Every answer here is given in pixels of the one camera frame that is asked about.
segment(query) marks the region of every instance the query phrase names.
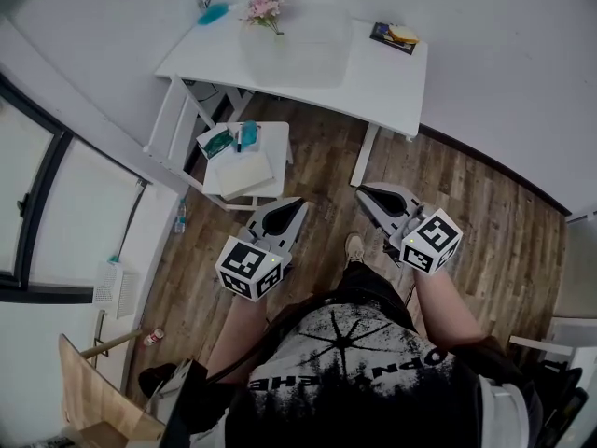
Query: small table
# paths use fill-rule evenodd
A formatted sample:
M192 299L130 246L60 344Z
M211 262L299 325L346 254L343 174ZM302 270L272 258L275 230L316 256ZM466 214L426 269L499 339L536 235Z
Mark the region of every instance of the small table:
M288 154L288 123L259 122L258 125L259 139L257 141L257 148L267 155L275 180L267 186L248 191L243 194L243 196L252 196L254 198L278 198L282 196L284 192L286 156ZM242 124L239 122L227 123L227 126L233 134L236 134ZM237 153L232 146L227 147L220 154L207 162L205 179L203 181L203 192L205 194L219 196L222 193L216 174L216 169L218 167L228 164L236 159L245 158L248 154L254 151L254 149L249 147L242 153ZM253 205L257 206L257 201L255 199Z
M419 42L412 55L369 38L373 24L353 20L353 40L344 80L337 88L262 87L250 77L237 42L241 25L229 13L207 26L193 26L170 51L156 76L206 81L224 85L238 120L252 94L238 88L274 94L339 111L369 122L354 167L351 185L359 186L375 135L380 127L404 134L419 132L423 105L427 44Z

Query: window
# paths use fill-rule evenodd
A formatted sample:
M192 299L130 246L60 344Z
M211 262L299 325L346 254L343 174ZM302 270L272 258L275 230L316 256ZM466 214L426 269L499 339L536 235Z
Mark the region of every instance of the window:
M91 302L145 185L0 75L0 301Z

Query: person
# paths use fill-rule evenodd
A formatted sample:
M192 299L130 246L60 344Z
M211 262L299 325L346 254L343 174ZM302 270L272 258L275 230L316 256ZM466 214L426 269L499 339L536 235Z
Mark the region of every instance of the person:
M392 285L364 263L358 234L345 249L338 288L268 329L264 299L235 297L208 377L269 342L207 384L191 446L479 447L478 375L521 391L533 446L542 419L533 383L481 330L446 271L414 271L426 340Z

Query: black t-shirt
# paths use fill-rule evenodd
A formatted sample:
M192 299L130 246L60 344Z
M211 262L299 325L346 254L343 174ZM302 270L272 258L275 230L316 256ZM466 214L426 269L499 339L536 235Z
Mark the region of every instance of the black t-shirt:
M376 302L332 301L288 331L247 386L208 386L191 446L479 447L478 375L519 388L533 446L541 404L494 338L446 353Z

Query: sneaker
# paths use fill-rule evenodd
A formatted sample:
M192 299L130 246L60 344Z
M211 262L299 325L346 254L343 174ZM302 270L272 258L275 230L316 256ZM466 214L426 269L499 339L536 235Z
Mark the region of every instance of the sneaker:
M346 265L351 262L362 262L365 256L365 248L363 247L363 240L361 236L356 232L351 232L346 238L344 244L344 250L346 251Z

